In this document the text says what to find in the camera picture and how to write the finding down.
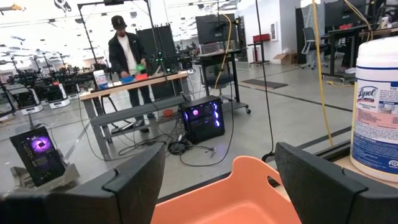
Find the concrete floor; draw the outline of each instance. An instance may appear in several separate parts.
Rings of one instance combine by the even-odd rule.
[[[238,80],[248,80],[258,78],[263,80],[261,67],[249,67],[247,63],[238,62]],[[317,152],[329,147],[329,142],[320,139],[327,135],[325,123],[320,106],[319,81],[317,71],[310,69],[302,70],[295,65],[266,65],[267,81],[286,83],[288,86],[272,90],[269,92],[269,106],[271,108],[272,129],[274,132],[274,142],[287,142],[293,146],[300,146],[309,152]],[[204,95],[200,83],[199,72],[191,75],[191,91],[195,97]],[[352,109],[353,89],[338,88],[326,84],[327,80],[338,81],[337,79],[326,78],[323,81],[325,88],[325,100],[331,131],[340,131],[333,138],[334,143],[349,139],[348,127],[351,126],[350,110]],[[252,111],[246,114],[242,108],[234,112],[234,130],[232,144],[226,159],[211,167],[189,167],[180,162],[178,156],[169,156],[166,160],[164,181],[160,197],[172,194],[178,190],[185,189],[192,185],[219,176],[231,170],[231,164],[237,156],[254,156],[261,158],[271,150],[271,137],[269,122],[267,119],[267,101],[265,92],[254,90],[247,87],[239,87],[241,101],[247,103]],[[230,95],[230,88],[223,89],[223,93]],[[112,95],[118,109],[130,107],[127,92]],[[51,127],[53,137],[65,157],[76,164],[81,177],[78,183],[85,183],[92,178],[102,174],[108,169],[122,163],[124,160],[103,162],[97,159],[89,146],[88,139],[83,130],[83,124],[87,127],[88,137],[94,153],[100,155],[98,145],[95,141],[91,126],[83,108],[77,100],[72,101],[71,105],[56,110],[51,110],[45,106],[44,111],[33,114],[35,122],[44,123]],[[113,111],[110,103],[105,101],[106,111]],[[210,158],[210,154],[202,149],[193,149],[186,152],[182,159],[191,164],[211,164],[219,161],[226,153],[229,139],[232,133],[231,112],[224,114],[226,133],[224,136],[210,139],[201,143],[202,146],[216,147],[216,155]],[[170,133],[174,128],[175,122],[161,124],[159,128],[166,133]],[[23,166],[16,150],[12,146],[9,137],[17,133],[24,132],[28,127],[27,117],[17,114],[17,118],[0,128],[0,192],[7,192],[13,189],[14,181],[9,168],[12,166]],[[135,138],[140,141],[160,135],[158,128],[151,128],[149,134],[129,133],[129,139]],[[132,145],[128,138],[121,136],[114,138],[115,151],[117,154],[126,145]]]

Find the man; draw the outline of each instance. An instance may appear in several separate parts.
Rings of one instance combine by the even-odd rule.
[[[112,68],[120,74],[121,78],[126,78],[130,75],[137,74],[136,67],[138,63],[143,64],[146,67],[146,53],[142,46],[138,36],[136,34],[126,32],[126,23],[123,17],[114,16],[112,17],[112,25],[116,30],[114,37],[109,41],[109,61],[112,63]],[[144,103],[152,103],[149,94],[149,87],[140,87],[142,98]],[[129,90],[131,106],[139,106],[138,89]],[[148,119],[154,119],[153,113],[147,114]],[[144,116],[136,116],[135,126],[143,126]],[[148,132],[149,130],[142,129],[142,132]]]

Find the white shirt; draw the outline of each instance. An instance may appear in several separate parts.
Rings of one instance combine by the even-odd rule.
[[[124,55],[126,56],[127,65],[129,67],[128,72],[130,75],[135,75],[137,73],[137,71],[136,71],[137,61],[131,52],[129,38],[127,35],[125,35],[124,37],[118,36],[118,40],[119,40],[120,45],[122,45],[122,48],[124,50]]]

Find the orange tray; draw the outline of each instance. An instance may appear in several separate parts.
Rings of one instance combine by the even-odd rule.
[[[152,224],[301,223],[289,199],[269,183],[279,173],[261,160],[240,156],[229,177],[156,205]]]

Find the purple light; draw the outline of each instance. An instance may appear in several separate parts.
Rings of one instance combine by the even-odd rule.
[[[51,141],[48,137],[38,137],[37,139],[32,141],[31,146],[35,152],[41,153],[50,149]]]

